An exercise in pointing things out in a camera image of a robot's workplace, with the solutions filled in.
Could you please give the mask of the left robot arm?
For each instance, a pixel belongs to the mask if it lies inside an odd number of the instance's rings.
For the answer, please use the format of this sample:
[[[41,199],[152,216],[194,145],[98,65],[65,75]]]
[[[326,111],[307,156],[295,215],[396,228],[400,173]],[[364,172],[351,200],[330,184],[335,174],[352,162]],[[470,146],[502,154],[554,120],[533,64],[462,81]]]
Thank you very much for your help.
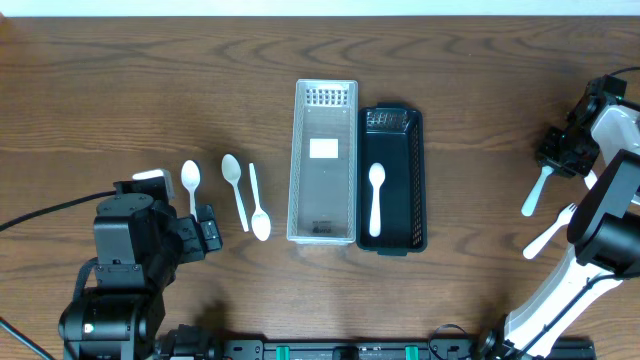
[[[165,316],[163,292],[179,265],[222,247],[210,205],[178,217],[163,198],[116,194],[97,207],[96,286],[78,282],[59,321],[66,359],[146,359]]]

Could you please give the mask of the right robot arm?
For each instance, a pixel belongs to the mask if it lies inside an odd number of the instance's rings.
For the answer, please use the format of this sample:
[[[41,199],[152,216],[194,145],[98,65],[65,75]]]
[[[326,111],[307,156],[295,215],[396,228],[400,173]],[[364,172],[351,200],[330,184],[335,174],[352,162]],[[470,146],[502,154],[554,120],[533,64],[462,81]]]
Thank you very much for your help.
[[[604,172],[589,183],[578,205],[523,251],[535,257],[560,227],[568,246],[554,271],[519,308],[473,346],[474,359],[593,359],[587,340],[563,332],[598,297],[639,275],[639,106],[625,98],[627,83],[614,71],[588,82],[567,115],[564,129],[552,127],[535,157],[541,175],[521,212],[529,216],[546,178],[588,178],[598,158]]]

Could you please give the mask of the white plastic fork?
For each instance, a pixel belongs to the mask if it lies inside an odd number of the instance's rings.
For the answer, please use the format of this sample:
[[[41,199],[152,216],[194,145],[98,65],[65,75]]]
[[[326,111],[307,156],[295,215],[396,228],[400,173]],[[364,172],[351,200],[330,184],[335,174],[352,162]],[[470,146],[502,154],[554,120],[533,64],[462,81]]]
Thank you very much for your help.
[[[546,246],[546,244],[552,239],[556,232],[568,225],[576,212],[578,206],[575,203],[569,204],[565,207],[557,216],[554,223],[552,223],[545,231],[543,231],[538,237],[532,240],[522,251],[522,255],[531,260],[535,258],[538,253]]]
[[[541,173],[538,179],[536,180],[534,186],[532,187],[531,191],[529,192],[528,196],[526,197],[521,207],[521,214],[523,216],[530,217],[533,215],[536,209],[537,203],[539,201],[541,192],[544,188],[545,182],[547,178],[553,174],[553,172],[554,172],[554,169],[549,165],[545,165],[541,168]]]
[[[584,177],[584,183],[588,190],[591,190],[596,184],[598,177],[596,173],[591,170],[587,176]]]

